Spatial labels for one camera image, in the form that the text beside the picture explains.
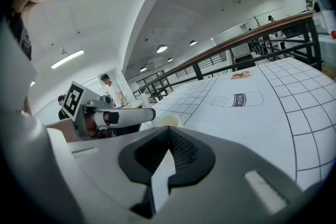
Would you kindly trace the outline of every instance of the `paper cup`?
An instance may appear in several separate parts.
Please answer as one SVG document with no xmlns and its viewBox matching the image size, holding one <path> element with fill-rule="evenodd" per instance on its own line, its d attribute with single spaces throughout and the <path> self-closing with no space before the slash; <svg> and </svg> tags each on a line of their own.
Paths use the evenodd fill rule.
<svg viewBox="0 0 336 224">
<path fill-rule="evenodd" d="M 180 118 L 174 115 L 166 116 L 162 119 L 158 119 L 153 121 L 153 125 L 155 127 L 162 127 L 162 126 L 172 126 L 172 127 L 179 127 L 181 125 Z"/>
</svg>

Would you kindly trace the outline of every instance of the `ceiling light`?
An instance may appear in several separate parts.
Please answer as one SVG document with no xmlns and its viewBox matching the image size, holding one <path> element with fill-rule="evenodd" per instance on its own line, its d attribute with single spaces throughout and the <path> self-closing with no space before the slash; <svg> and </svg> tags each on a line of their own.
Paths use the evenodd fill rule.
<svg viewBox="0 0 336 224">
<path fill-rule="evenodd" d="M 60 61 L 58 61 L 57 63 L 53 64 L 53 65 L 51 66 L 51 68 L 52 68 L 52 69 L 55 69 L 55 68 L 59 67 L 60 65 L 63 65 L 65 62 L 67 62 L 67 61 L 73 59 L 74 57 L 77 57 L 77 56 L 79 56 L 79 55 L 81 55 L 81 54 L 83 54 L 83 53 L 84 53 L 83 50 L 76 51 L 76 52 L 74 52 L 74 53 L 68 55 L 66 58 L 63 58 L 62 60 L 60 60 Z"/>
<path fill-rule="evenodd" d="M 156 49 L 157 53 L 161 53 L 163 51 L 167 50 L 167 46 L 166 45 L 159 45 L 158 48 Z"/>
</svg>

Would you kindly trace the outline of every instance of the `metal railing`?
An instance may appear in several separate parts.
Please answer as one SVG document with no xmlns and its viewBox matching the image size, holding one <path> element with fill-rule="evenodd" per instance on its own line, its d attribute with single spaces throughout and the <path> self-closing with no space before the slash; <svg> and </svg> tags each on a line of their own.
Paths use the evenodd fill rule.
<svg viewBox="0 0 336 224">
<path fill-rule="evenodd" d="M 279 56 L 283 54 L 289 54 L 301 61 L 306 62 L 307 64 L 314 66 L 316 69 L 321 70 L 321 51 L 320 44 L 318 40 L 318 34 L 315 28 L 315 24 L 312 19 L 312 12 L 306 12 L 299 15 L 294 15 L 282 20 L 278 20 L 276 22 L 258 27 L 251 31 L 248 31 L 242 35 L 234 37 L 226 42 L 219 44 L 193 58 L 182 63 L 181 65 L 169 70 L 165 74 L 159 76 L 154 79 L 150 83 L 144 85 L 140 89 L 134 91 L 133 94 L 137 92 L 141 92 L 148 86 L 154 85 L 157 81 L 160 81 L 164 78 L 171 76 L 172 74 L 176 74 L 177 77 L 185 76 L 190 73 L 195 73 L 196 76 L 192 78 L 188 78 L 177 83 L 168 84 L 164 87 L 157 88 L 151 91 L 152 96 L 157 97 L 159 100 L 162 99 L 163 95 L 159 95 L 159 92 L 162 92 L 165 88 L 175 86 L 177 84 L 186 83 L 191 80 L 202 80 L 203 77 L 213 76 L 215 73 L 223 72 L 225 70 L 232 69 L 232 71 L 236 71 L 239 67 L 245 67 L 247 65 L 253 65 L 257 61 L 261 61 L 264 59 L 268 59 L 270 61 L 275 61 L 280 59 Z M 303 35 L 304 39 L 270 39 L 269 35 L 272 33 L 276 33 L 278 31 L 283 31 L 287 38 L 297 37 Z M 298 43 L 298 45 L 293 46 L 291 48 L 280 49 L 273 46 L 273 42 L 294 42 Z M 215 62 L 221 61 L 216 56 L 218 55 L 221 59 L 223 59 L 224 55 L 226 58 L 226 51 L 230 51 L 230 55 L 233 56 L 232 49 L 242 45 L 248 44 L 251 48 L 254 48 L 255 51 L 259 54 L 258 57 L 240 61 L 236 63 L 235 59 L 233 59 L 233 64 L 212 70 L 207 73 L 202 73 L 201 69 L 208 67 L 214 64 Z M 298 54 L 297 51 L 300 49 L 306 49 L 306 55 Z"/>
</svg>

